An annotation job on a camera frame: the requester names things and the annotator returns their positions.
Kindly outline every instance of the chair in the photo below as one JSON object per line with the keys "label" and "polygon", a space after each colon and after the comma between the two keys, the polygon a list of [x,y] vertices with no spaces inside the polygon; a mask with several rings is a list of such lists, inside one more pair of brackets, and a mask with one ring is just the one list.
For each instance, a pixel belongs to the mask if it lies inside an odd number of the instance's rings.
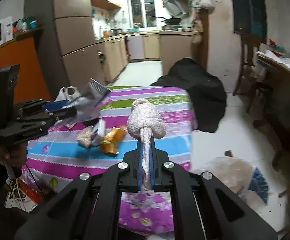
{"label": "chair", "polygon": [[267,97],[272,91],[272,88],[269,85],[257,81],[257,75],[253,72],[252,69],[252,67],[255,66],[253,63],[254,48],[257,48],[257,51],[259,51],[260,43],[262,42],[262,40],[263,39],[258,36],[241,33],[241,46],[242,46],[241,67],[233,96],[237,94],[240,88],[242,77],[246,78],[248,81],[252,83],[250,89],[250,102],[246,109],[247,113],[250,112],[257,91],[259,91],[260,93],[264,93]]}

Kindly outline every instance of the black wok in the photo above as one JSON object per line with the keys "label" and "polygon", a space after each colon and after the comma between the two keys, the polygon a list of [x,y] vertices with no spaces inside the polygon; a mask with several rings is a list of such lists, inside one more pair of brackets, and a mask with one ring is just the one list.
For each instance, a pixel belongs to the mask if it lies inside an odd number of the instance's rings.
{"label": "black wok", "polygon": [[164,19],[166,25],[179,25],[181,22],[181,18],[165,18],[165,17],[160,17],[160,16],[149,16],[149,17],[156,17],[156,18],[162,18]]}

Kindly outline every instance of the white towel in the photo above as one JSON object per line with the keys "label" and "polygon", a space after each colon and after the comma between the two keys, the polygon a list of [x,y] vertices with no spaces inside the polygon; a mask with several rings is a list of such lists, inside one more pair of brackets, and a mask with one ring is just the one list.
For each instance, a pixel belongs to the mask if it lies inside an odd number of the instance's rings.
{"label": "white towel", "polygon": [[138,98],[132,103],[132,112],[127,120],[127,130],[135,139],[143,142],[142,166],[144,171],[143,185],[151,189],[149,170],[150,137],[162,138],[166,134],[166,125],[156,107],[145,98]]}

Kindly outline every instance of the striped tablecloth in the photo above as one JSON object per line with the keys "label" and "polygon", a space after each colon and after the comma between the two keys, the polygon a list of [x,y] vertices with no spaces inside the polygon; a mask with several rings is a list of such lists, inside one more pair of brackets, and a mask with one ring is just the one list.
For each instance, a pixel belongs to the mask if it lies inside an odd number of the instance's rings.
{"label": "striped tablecloth", "polygon": [[[121,124],[126,125],[128,116],[131,112],[132,102],[137,98],[146,98],[153,103],[161,113],[161,117],[166,123],[167,133],[162,139],[155,139],[156,148],[166,151],[171,161],[181,164],[186,170],[190,168],[191,151],[191,131],[193,114],[189,108],[189,98],[183,89],[173,87],[111,87],[112,92],[101,102],[101,118],[106,121],[106,130]],[[76,136],[85,128],[82,123],[78,123],[71,130],[65,126],[54,126],[49,130],[49,134],[32,140],[28,144],[28,161],[34,175],[40,183],[50,185],[56,192],[60,192],[70,181],[76,178],[82,172],[88,172],[96,175],[106,171],[111,165],[120,162],[124,153],[136,149],[137,141],[128,134],[119,144],[119,154],[116,156],[106,155],[99,151],[98,147],[85,149],[75,141]],[[23,169],[25,181],[33,186],[33,180],[26,169]],[[130,200],[132,195],[123,195],[125,203],[135,202]],[[146,199],[137,200],[142,205],[141,213],[147,211],[147,208],[153,208],[153,201],[146,206]],[[170,198],[167,196],[161,203],[161,209],[167,207],[170,211],[169,220],[171,220]],[[146,230],[150,232],[173,231],[171,226],[158,230],[153,222],[149,223],[139,220],[137,214],[133,215],[139,223],[147,224]],[[127,221],[120,218],[121,225],[128,226]],[[137,224],[132,228],[133,231],[142,232]]]}

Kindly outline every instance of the person's hand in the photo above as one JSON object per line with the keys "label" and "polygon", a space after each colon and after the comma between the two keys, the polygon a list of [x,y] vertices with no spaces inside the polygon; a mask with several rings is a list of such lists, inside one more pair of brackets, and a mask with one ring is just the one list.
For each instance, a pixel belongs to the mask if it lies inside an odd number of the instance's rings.
{"label": "person's hand", "polygon": [[20,143],[10,151],[3,145],[0,145],[0,164],[9,164],[13,167],[21,167],[27,162],[28,142]]}

